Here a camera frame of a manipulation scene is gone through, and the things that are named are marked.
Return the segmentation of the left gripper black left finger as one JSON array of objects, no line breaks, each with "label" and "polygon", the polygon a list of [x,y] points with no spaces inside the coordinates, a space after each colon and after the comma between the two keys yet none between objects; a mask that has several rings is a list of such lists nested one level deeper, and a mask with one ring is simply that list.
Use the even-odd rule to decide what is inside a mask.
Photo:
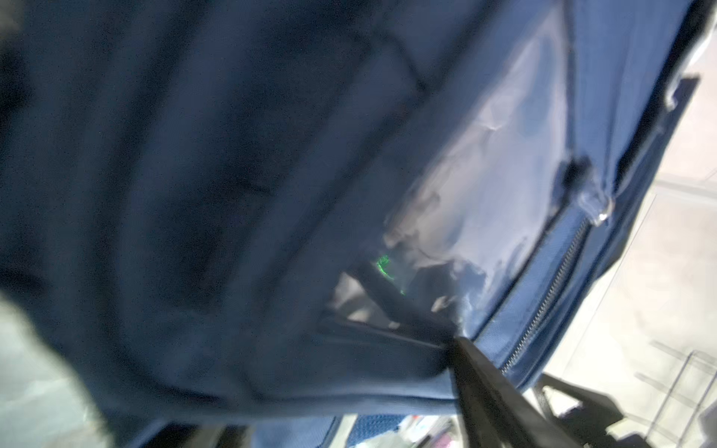
[{"label": "left gripper black left finger", "polygon": [[231,448],[249,446],[247,426],[180,426],[161,430],[142,447],[148,448]]}]

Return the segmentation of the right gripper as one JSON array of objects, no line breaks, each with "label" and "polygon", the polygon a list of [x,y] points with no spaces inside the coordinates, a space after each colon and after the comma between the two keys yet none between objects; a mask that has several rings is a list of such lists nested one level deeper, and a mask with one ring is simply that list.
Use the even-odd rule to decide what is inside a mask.
[{"label": "right gripper", "polygon": [[[577,405],[562,414],[556,414],[546,397],[547,388],[576,399]],[[646,438],[637,433],[629,434],[622,439],[610,435],[608,428],[624,420],[625,415],[615,401],[605,394],[580,388],[545,373],[532,386],[532,391],[543,415],[561,427],[582,447],[651,447]]]}]

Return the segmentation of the navy blue student backpack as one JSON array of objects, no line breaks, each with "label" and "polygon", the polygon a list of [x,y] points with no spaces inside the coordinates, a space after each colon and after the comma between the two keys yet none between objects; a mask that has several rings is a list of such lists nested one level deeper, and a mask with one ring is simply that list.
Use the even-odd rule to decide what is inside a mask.
[{"label": "navy blue student backpack", "polygon": [[624,253],[713,1],[5,1],[1,291],[114,447],[521,395]]}]

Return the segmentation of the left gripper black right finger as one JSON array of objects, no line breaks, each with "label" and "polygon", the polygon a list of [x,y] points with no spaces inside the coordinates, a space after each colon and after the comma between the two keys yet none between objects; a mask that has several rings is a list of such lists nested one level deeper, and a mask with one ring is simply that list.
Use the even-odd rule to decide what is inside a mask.
[{"label": "left gripper black right finger", "polygon": [[473,342],[457,337],[449,358],[466,447],[578,445],[513,388]]}]

